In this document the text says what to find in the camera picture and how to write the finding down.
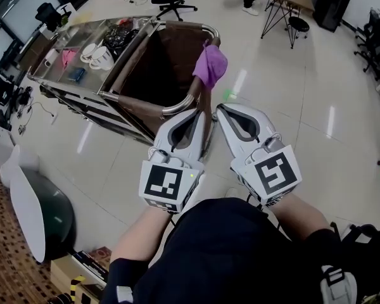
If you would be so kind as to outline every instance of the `sleeve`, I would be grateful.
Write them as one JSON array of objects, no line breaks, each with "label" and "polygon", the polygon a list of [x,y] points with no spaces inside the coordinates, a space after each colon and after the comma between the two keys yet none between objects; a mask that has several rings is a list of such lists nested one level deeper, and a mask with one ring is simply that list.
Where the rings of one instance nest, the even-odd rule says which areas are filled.
[{"label": "sleeve", "polygon": [[119,258],[114,260],[108,272],[107,285],[103,291],[101,304],[118,303],[117,286],[134,288],[137,281],[145,274],[149,262]]},{"label": "sleeve", "polygon": [[310,255],[319,267],[343,265],[344,251],[339,236],[332,230],[315,231],[303,242],[303,249]]}]

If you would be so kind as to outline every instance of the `white floor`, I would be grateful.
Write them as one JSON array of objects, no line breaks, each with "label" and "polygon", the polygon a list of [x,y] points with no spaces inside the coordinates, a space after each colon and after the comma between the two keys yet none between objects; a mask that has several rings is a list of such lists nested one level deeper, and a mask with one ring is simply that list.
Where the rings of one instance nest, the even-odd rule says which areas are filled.
[{"label": "white floor", "polygon": [[[85,20],[158,12],[149,0],[134,1],[138,6],[90,0],[79,12]],[[363,61],[353,55],[353,33],[342,26],[333,34],[305,17],[311,26],[308,39],[300,37],[290,49],[284,23],[260,39],[267,0],[256,0],[258,17],[241,11],[242,1],[186,0],[198,11],[181,14],[221,34],[229,67],[213,90],[213,107],[230,90],[231,101],[265,111],[294,147],[303,176],[295,193],[340,226],[351,221],[380,228],[380,96],[372,75],[362,71]],[[35,106],[22,137],[17,129],[29,115],[13,121],[13,137],[40,155],[41,172],[70,198],[77,219],[76,250],[112,248],[144,208],[137,187],[148,147],[83,120],[30,84],[36,87],[34,101],[58,118],[50,125],[50,116]],[[229,170],[230,161],[218,127],[206,161],[206,198],[223,197],[228,187],[246,197]]]}]

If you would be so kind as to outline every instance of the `black shirt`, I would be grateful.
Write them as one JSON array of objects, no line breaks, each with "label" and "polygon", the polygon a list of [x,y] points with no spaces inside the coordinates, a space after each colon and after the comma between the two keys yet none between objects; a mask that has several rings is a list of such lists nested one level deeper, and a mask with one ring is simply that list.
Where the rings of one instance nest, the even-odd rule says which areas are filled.
[{"label": "black shirt", "polygon": [[101,302],[129,286],[134,303],[322,303],[320,268],[338,264],[339,245],[330,230],[291,242],[247,202],[208,199],[183,214],[149,269],[115,260]]}]

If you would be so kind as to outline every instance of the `pink cloth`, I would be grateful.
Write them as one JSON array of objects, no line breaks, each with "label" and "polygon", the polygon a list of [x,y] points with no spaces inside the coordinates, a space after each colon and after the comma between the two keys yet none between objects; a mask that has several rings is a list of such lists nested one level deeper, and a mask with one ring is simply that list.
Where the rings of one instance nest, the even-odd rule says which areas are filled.
[{"label": "pink cloth", "polygon": [[207,88],[213,89],[227,70],[228,60],[217,46],[206,47],[206,42],[203,46],[204,50],[197,60],[193,75],[199,77]]},{"label": "pink cloth", "polygon": [[66,68],[70,62],[72,62],[75,57],[76,52],[70,50],[64,50],[62,54],[62,64],[63,68]]}]

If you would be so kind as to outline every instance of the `shoe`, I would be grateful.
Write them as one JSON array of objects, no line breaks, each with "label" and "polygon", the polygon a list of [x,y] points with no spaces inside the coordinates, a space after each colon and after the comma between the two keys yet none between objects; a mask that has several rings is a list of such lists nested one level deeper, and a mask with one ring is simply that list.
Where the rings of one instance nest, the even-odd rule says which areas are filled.
[{"label": "shoe", "polygon": [[242,10],[249,13],[252,16],[258,16],[259,15],[259,11],[253,9],[252,7],[250,7],[250,8],[243,7]]},{"label": "shoe", "polygon": [[225,198],[227,197],[238,197],[238,190],[236,188],[229,188],[225,194]]}]

